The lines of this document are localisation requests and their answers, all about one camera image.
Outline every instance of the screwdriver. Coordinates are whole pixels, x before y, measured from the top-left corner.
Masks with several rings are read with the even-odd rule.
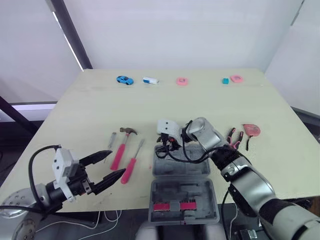
[[[109,144],[108,144],[108,150],[111,150],[112,145],[114,144],[114,141],[115,141],[115,139],[116,139],[116,135],[117,135],[116,132],[113,132],[113,133],[112,133],[112,135],[111,135],[111,137],[110,137],[110,140],[109,140]]]
[[[126,184],[129,181],[130,176],[132,174],[132,171],[134,170],[135,163],[137,161],[136,157],[138,155],[138,152],[139,152],[142,144],[144,144],[144,141],[145,141],[144,139],[141,140],[141,142],[139,144],[139,147],[138,147],[138,150],[136,151],[136,154],[134,155],[133,158],[131,158],[128,166],[126,167],[125,172],[124,172],[124,174],[122,175],[122,178],[121,178],[121,183],[122,184]]]

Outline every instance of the hammer head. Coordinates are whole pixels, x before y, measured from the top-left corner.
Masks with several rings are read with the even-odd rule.
[[[127,134],[135,134],[135,135],[137,135],[137,132],[131,127],[126,127],[126,128],[120,127],[120,132],[125,132]]]

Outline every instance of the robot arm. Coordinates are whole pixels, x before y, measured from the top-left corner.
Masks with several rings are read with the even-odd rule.
[[[185,128],[170,120],[159,120],[157,133],[165,140],[175,139],[180,147],[190,141],[198,142],[223,178],[230,182],[228,191],[240,210],[248,217],[258,216],[273,240],[319,239],[320,218],[296,204],[278,199],[268,180],[245,156],[229,147],[204,117],[189,122]]]
[[[97,195],[113,185],[125,169],[110,173],[97,184],[89,180],[86,172],[86,166],[102,161],[110,153],[112,152],[107,150],[98,151],[76,160],[68,149],[59,147],[52,161],[55,180],[46,185],[41,183],[35,186],[42,205],[36,201],[30,188],[24,188],[13,192],[0,206],[0,239],[33,239],[39,222],[47,214],[60,210],[63,202],[74,202],[77,195],[86,193]]]

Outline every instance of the white cable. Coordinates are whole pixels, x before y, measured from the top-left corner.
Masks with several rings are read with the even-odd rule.
[[[106,215],[106,212],[105,212],[105,211],[104,211],[103,213],[104,213],[104,217],[105,217],[105,219],[107,219],[109,222],[115,222],[115,221],[117,221],[117,219],[115,219],[115,220],[111,220],[111,219],[109,219],[109,218],[107,217],[107,215]],[[118,219],[120,218],[121,214],[122,214],[122,210],[120,210],[120,214],[119,214]]]
[[[118,219],[119,219],[118,212],[115,211],[115,213],[116,213],[116,223],[115,223],[115,225],[114,225],[112,228],[110,228],[110,229],[108,229],[108,230],[105,230],[105,231],[102,231],[102,232],[98,232],[98,233],[92,234],[92,235],[88,235],[88,236],[81,237],[81,238],[79,238],[79,239],[77,239],[77,240],[82,240],[82,239],[90,238],[90,237],[93,237],[93,236],[96,236],[96,235],[104,234],[104,233],[109,232],[109,231],[111,231],[112,229],[114,229],[114,228],[117,226],[117,224],[118,224]]]
[[[234,220],[238,217],[238,207],[237,207],[237,204],[234,204],[235,205],[235,210],[236,210],[236,213],[235,213],[235,216],[234,218],[231,220],[230,222],[230,230],[229,230],[229,238],[231,239],[231,228],[232,228],[232,223],[234,222]]]
[[[98,218],[96,220],[95,226],[93,226],[93,227],[87,226],[87,225],[84,225],[84,224],[81,224],[81,223],[77,223],[77,222],[71,222],[71,221],[56,221],[56,222],[48,224],[47,226],[44,226],[43,228],[40,228],[39,230],[37,230],[35,232],[36,233],[40,232],[41,230],[46,229],[47,227],[50,227],[50,226],[55,225],[55,224],[72,224],[72,225],[78,225],[78,226],[85,227],[87,229],[91,229],[92,230],[92,229],[95,229],[98,226],[99,218],[100,218],[100,211],[98,213]]]

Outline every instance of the hammer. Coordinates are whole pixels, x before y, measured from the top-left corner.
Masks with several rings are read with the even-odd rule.
[[[116,152],[116,155],[114,157],[113,163],[112,163],[112,165],[110,167],[110,169],[113,170],[113,171],[118,170],[120,160],[122,158],[122,155],[125,152],[126,143],[127,143],[129,135],[130,134],[137,135],[137,132],[134,129],[130,128],[130,127],[126,127],[126,128],[121,127],[120,128],[120,132],[125,132],[125,136],[124,136],[124,139],[123,139],[123,143],[119,146],[118,151]]]

